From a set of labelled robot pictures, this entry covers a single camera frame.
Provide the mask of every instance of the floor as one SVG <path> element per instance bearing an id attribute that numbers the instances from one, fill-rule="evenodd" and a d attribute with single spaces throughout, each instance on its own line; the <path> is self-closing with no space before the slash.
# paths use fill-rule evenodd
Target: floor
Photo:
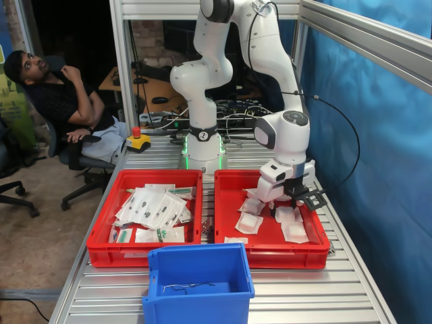
<path id="1" fill-rule="evenodd" d="M 102 197 L 93 190 L 62 211 L 61 199 L 84 185 L 77 171 L 70 171 L 57 157 L 37 161 L 0 185 L 22 181 L 26 195 L 40 216 L 30 218 L 28 208 L 0 204 L 0 293 L 2 290 L 60 290 L 69 274 L 90 222 Z M 16 197 L 14 190 L 7 195 Z M 56 300 L 35 300 L 50 317 Z M 0 302 L 3 324 L 46 323 L 29 302 Z"/>

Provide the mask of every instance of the chair wheel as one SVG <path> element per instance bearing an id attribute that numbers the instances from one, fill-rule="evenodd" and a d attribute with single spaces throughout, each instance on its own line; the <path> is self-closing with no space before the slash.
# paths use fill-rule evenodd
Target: chair wheel
<path id="1" fill-rule="evenodd" d="M 36 208 L 33 208 L 30 210 L 30 217 L 35 218 L 38 217 L 41 213 Z"/>
<path id="2" fill-rule="evenodd" d="M 23 195 L 25 195 L 25 193 L 26 193 L 26 189 L 24 189 L 24 187 L 16 187 L 16 189 L 15 189 L 15 193 L 16 193 L 18 196 L 23 196 Z"/>
<path id="3" fill-rule="evenodd" d="M 68 209 L 70 209 L 70 203 L 68 203 L 67 201 L 63 201 L 61 203 L 61 210 L 62 211 L 67 211 Z"/>

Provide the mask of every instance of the desk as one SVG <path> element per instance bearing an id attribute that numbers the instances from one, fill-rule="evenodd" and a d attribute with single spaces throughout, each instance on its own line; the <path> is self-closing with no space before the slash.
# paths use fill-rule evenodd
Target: desk
<path id="1" fill-rule="evenodd" d="M 138 94 L 138 85 L 133 83 L 135 79 L 135 69 L 131 69 L 131 84 L 134 88 L 134 94 Z M 101 85 L 99 86 L 99 90 L 110 90 L 114 91 L 115 100 L 119 102 L 118 93 L 122 91 L 121 86 L 115 86 L 113 84 L 113 75 L 118 72 L 118 68 L 114 67 L 111 72 L 109 72 L 108 76 L 103 80 Z M 178 107 L 179 105 L 183 105 L 186 107 L 186 100 L 181 96 L 180 93 L 175 91 L 169 82 L 160 81 L 152 78 L 144 77 L 148 80 L 148 83 L 144 85 L 146 88 L 147 100 L 148 100 L 148 109 L 151 112 L 159 112 L 159 111 L 171 111 L 172 109 Z M 171 98 L 167 103 L 160 103 L 155 105 L 151 102 L 151 99 L 154 97 L 165 97 Z M 145 101 L 144 92 L 142 91 L 142 87 L 140 87 L 140 98 Z"/>

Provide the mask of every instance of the man's hand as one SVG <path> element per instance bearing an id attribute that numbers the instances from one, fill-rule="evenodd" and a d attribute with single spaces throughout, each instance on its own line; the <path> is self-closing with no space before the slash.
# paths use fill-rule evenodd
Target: man's hand
<path id="1" fill-rule="evenodd" d="M 77 143 L 79 140 L 82 140 L 84 136 L 90 135 L 90 131 L 86 130 L 85 128 L 80 128 L 79 130 L 74 130 L 73 132 L 67 133 L 66 135 L 69 135 L 67 138 L 68 142 L 72 140 L 73 143 Z"/>
<path id="2" fill-rule="evenodd" d="M 62 67 L 61 71 L 65 77 L 75 84 L 75 82 L 81 81 L 81 72 L 79 69 L 73 66 L 65 65 Z"/>

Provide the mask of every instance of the blue bin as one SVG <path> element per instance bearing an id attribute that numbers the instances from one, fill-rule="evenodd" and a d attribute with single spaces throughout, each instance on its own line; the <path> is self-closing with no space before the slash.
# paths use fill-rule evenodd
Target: blue bin
<path id="1" fill-rule="evenodd" d="M 148 267 L 145 324 L 247 324 L 255 290 L 243 243 L 159 248 Z"/>

